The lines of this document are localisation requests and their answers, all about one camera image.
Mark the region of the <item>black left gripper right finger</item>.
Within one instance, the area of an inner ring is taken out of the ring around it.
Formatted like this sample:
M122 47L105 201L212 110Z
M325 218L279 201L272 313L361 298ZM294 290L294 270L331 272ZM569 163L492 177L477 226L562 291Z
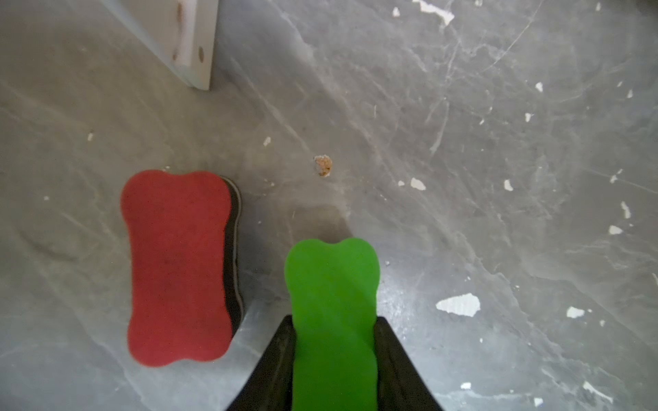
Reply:
M375 321L374 335L378 410L443 411L384 317Z

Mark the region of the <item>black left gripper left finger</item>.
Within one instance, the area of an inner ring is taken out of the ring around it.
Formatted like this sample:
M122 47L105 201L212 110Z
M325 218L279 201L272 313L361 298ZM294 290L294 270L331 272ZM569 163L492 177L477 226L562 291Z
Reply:
M287 315L227 410L291 410L295 350L296 331Z

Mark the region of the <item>green eraser top shelf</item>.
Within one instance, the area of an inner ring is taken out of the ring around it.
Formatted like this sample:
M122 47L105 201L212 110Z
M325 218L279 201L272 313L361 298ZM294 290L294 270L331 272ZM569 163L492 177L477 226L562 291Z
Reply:
M300 241L286 258L284 278L296 332L292 409L377 409L374 248L358 238Z

